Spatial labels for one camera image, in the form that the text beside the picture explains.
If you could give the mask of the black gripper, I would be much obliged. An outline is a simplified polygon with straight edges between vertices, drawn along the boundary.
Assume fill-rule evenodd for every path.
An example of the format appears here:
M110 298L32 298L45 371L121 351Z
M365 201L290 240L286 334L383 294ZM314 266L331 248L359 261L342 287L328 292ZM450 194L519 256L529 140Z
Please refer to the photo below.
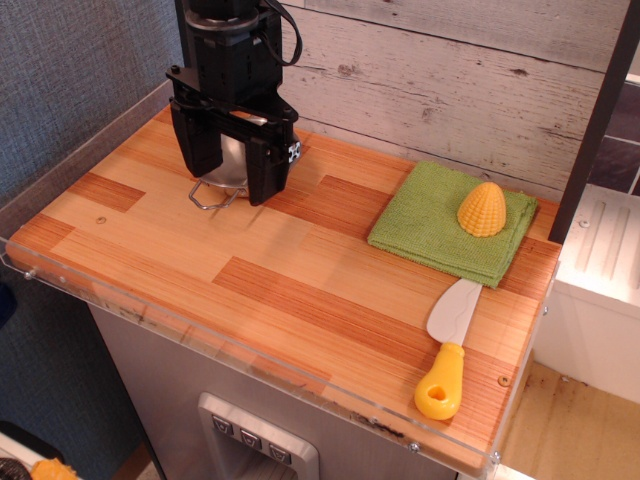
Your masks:
M246 142L249 202L258 206L286 186L294 163L295 109L278 89L283 69L282 23L288 13L185 13L190 67L172 66L171 118L185 164L203 176L223 163L221 134Z

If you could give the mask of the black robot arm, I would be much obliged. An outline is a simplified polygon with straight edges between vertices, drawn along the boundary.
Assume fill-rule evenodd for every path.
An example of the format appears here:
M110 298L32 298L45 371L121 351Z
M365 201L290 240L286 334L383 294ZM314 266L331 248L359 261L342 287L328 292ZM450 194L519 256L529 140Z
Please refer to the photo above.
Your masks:
M284 22L295 21L278 1L190 1L181 25L190 63L166 73L187 169L200 184L245 194L253 206L285 188L301 155L298 114L278 89L303 42L284 58Z

